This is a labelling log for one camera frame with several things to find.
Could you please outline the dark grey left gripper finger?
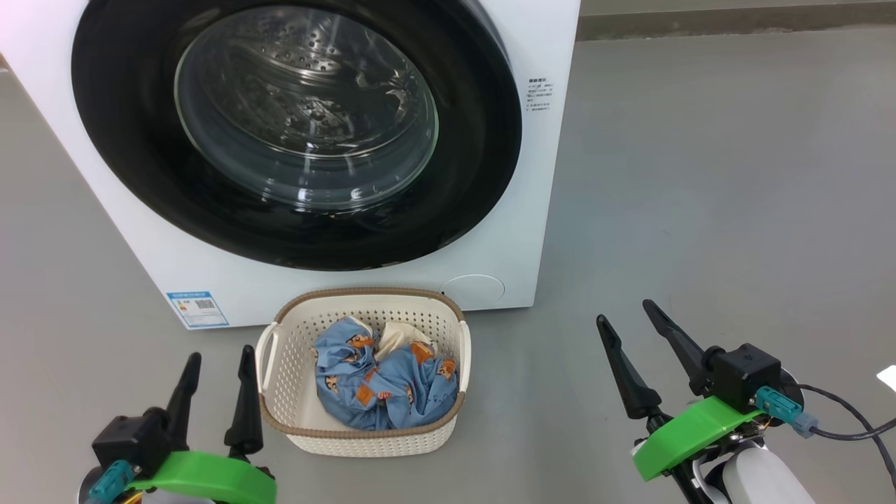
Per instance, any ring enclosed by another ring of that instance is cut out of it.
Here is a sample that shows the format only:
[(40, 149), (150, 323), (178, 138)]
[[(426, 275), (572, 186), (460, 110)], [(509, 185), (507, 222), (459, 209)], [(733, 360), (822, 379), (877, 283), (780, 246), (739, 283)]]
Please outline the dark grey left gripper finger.
[(255, 348), (244, 345), (237, 373), (240, 380), (237, 404), (231, 427), (224, 437), (231, 459), (249, 459), (265, 446), (255, 357)]
[(172, 449), (189, 449), (188, 427), (191, 401), (199, 384), (201, 366), (202, 355), (199, 352), (190, 354), (167, 403), (166, 410), (167, 417), (169, 417), (167, 437), (169, 437)]

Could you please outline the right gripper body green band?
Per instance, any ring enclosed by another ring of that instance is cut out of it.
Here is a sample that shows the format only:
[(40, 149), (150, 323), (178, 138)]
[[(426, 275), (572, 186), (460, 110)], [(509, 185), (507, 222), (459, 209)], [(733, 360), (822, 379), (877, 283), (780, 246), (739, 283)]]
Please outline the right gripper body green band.
[(661, 402), (658, 395), (631, 400), (631, 417), (645, 420), (647, 427), (647, 437), (631, 451), (640, 478), (649, 482), (669, 477), (688, 503), (730, 503), (703, 466), (736, 450), (757, 447), (764, 437), (758, 413), (739, 414), (720, 399), (707, 398), (672, 417), (662, 412)]

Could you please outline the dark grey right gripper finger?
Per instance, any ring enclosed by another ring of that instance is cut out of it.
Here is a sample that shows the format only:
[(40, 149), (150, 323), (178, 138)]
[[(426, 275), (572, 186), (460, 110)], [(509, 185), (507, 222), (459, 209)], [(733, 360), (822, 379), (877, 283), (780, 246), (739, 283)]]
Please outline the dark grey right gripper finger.
[(631, 420), (647, 419), (662, 414), (662, 399), (658, 392), (649, 387), (637, 373), (636, 368), (624, 352), (622, 341), (615, 332), (607, 316), (596, 317), (596, 329), (607, 354), (619, 398), (623, 402), (624, 411)]
[(666, 339), (689, 379), (689, 389), (695, 396), (709, 396), (711, 373), (704, 366), (704, 350), (653, 300), (644, 300), (643, 309), (660, 336)]

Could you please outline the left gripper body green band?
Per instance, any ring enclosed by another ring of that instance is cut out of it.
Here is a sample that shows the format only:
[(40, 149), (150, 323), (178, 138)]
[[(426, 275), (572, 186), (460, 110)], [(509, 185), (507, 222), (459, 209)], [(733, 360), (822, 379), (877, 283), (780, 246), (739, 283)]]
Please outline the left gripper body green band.
[(171, 453), (152, 478), (128, 488), (151, 488), (227, 503), (275, 503), (277, 482), (252, 463), (202, 451)]

